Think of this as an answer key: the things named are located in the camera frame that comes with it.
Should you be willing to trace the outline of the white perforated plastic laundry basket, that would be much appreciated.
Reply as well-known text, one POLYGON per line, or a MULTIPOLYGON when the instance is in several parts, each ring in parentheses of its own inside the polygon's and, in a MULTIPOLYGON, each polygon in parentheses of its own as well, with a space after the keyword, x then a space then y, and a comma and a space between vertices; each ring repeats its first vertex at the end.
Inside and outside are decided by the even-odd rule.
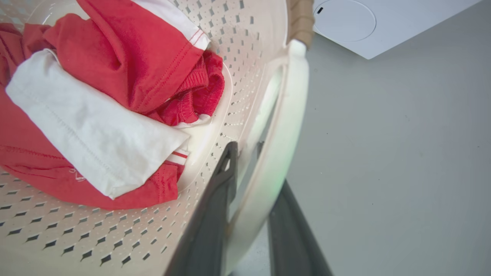
POLYGON ((0 169, 0 276, 205 275, 233 271, 269 217, 298 141, 308 94, 306 0, 173 0, 223 58, 226 89, 209 123, 185 129, 190 156, 178 198, 109 211, 60 201, 0 169), (238 143, 236 182, 216 242, 187 239, 228 145, 238 143))

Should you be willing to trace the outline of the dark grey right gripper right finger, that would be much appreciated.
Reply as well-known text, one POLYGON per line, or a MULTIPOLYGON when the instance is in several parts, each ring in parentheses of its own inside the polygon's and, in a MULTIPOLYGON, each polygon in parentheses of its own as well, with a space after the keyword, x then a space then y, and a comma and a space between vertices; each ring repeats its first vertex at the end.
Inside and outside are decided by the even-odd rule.
POLYGON ((271 276, 333 276, 287 181, 268 217, 271 276))

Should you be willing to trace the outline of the white washing machine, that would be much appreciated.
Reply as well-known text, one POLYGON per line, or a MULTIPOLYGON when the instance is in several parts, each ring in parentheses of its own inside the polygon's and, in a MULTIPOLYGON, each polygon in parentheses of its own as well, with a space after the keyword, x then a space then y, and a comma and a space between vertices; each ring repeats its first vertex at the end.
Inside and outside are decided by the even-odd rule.
POLYGON ((481 0, 314 0, 314 31, 372 59, 481 0))

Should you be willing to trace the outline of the red and white garment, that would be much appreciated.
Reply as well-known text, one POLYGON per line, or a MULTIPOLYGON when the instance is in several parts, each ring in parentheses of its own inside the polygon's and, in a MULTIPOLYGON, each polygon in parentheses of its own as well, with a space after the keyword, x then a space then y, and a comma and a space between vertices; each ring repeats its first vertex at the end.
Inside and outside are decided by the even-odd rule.
POLYGON ((225 90, 209 37, 168 0, 77 0, 53 26, 0 23, 0 168, 62 201, 178 197, 184 128, 225 90))

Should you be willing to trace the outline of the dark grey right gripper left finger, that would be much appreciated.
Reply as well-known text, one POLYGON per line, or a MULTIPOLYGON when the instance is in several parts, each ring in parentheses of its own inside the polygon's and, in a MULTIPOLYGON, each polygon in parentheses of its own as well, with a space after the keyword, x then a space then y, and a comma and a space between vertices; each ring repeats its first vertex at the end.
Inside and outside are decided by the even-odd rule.
POLYGON ((235 199, 238 143, 228 143, 164 276, 225 276, 228 211, 235 199))

